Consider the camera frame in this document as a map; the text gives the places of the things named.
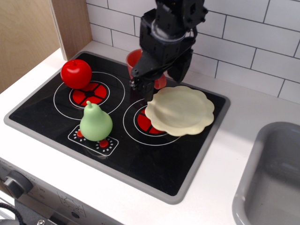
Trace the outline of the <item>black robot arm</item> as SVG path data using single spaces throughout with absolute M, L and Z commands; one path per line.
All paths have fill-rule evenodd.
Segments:
M 164 72 L 182 82 L 190 67 L 197 25 L 208 13 L 203 0 L 157 0 L 156 6 L 141 17 L 142 55 L 131 72 L 131 87 L 146 101 L 153 99 L 155 81 Z

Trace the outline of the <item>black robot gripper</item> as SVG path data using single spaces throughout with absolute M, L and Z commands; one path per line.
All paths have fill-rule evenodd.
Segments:
M 130 85 L 152 101 L 155 80 L 165 71 L 181 83 L 190 67 L 196 36 L 195 8 L 154 8 L 141 17 L 142 56 L 133 67 Z

